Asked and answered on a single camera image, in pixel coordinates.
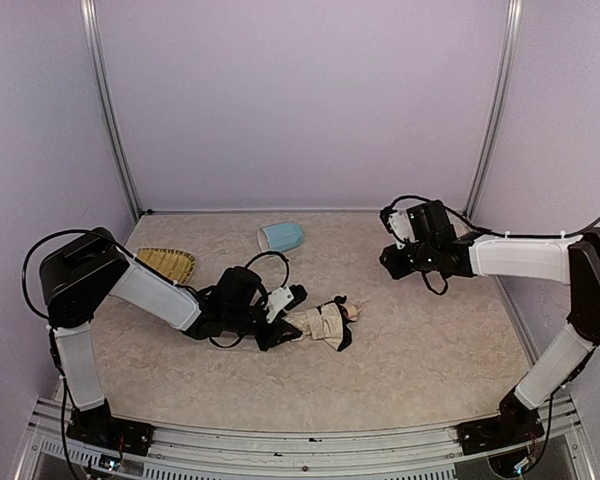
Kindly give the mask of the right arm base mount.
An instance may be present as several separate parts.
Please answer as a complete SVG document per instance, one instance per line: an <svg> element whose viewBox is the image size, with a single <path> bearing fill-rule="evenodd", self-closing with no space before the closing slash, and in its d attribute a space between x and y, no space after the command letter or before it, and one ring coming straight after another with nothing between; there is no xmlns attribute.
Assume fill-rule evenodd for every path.
<svg viewBox="0 0 600 480"><path fill-rule="evenodd" d="M473 455L528 442L545 434L537 414L519 422L501 415L460 423L458 440L464 455Z"/></svg>

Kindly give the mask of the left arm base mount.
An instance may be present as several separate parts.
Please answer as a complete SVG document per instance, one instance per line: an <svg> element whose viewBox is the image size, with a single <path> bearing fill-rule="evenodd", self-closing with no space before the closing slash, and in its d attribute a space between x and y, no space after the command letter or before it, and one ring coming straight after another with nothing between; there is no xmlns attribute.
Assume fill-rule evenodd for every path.
<svg viewBox="0 0 600 480"><path fill-rule="evenodd" d="M147 456L154 426L113 416L73 413L66 436L84 444L122 454Z"/></svg>

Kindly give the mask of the beige folding umbrella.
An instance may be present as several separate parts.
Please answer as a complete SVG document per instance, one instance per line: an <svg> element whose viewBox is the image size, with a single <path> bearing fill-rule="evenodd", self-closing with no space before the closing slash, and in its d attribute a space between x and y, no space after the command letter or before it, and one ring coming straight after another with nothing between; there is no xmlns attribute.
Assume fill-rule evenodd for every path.
<svg viewBox="0 0 600 480"><path fill-rule="evenodd" d="M363 303L350 302L346 296L336 296L310 309L289 313L284 320L301 331L297 341L305 338L323 341L341 352L352 343L349 325L358 321L363 307Z"/></svg>

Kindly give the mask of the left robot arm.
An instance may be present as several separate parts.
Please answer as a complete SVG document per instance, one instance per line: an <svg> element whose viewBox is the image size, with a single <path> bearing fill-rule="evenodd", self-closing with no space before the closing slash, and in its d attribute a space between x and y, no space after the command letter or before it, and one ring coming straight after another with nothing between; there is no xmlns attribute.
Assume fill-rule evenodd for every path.
<svg viewBox="0 0 600 480"><path fill-rule="evenodd" d="M168 279L131 254L103 227L74 229L73 241L47 255L39 278L52 351L71 399L72 425L110 439L122 421L101 387L91 337L95 313L108 297L125 301L194 340L218 343L223 334L255 339L262 351L296 339L286 314L307 298L304 286L283 282L267 290L250 265L226 269L202 290Z"/></svg>

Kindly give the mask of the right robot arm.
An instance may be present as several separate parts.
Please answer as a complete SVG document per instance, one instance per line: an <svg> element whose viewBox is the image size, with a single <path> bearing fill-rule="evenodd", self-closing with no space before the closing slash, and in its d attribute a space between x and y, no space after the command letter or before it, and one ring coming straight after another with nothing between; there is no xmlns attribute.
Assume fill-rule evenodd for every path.
<svg viewBox="0 0 600 480"><path fill-rule="evenodd" d="M541 404L578 375L600 346L600 227L571 233L512 234L467 226L458 235L451 220L458 212L440 200L413 196L414 206L392 201L379 213L392 245L379 258L399 280L418 274L442 281L447 293L453 277L511 277L568 287L566 324L524 377L501 400L496 430L513 435L534 421Z"/></svg>

